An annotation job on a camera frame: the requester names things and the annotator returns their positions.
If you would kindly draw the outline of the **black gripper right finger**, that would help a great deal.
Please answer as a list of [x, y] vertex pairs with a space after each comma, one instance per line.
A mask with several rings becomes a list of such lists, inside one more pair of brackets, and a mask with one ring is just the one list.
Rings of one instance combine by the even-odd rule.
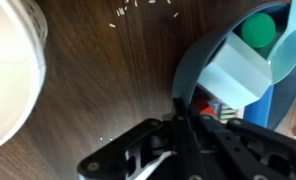
[[219, 155], [232, 180], [296, 180], [296, 140], [248, 121], [220, 123], [198, 108], [189, 109], [200, 143]]

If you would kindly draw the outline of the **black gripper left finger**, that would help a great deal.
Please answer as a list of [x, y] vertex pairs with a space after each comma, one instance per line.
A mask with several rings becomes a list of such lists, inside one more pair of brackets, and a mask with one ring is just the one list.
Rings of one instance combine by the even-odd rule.
[[165, 168], [156, 177], [189, 180], [202, 176], [196, 137], [187, 108], [173, 99], [175, 114], [168, 121], [146, 119], [109, 144], [88, 155], [77, 166], [81, 180], [131, 180], [155, 162]]

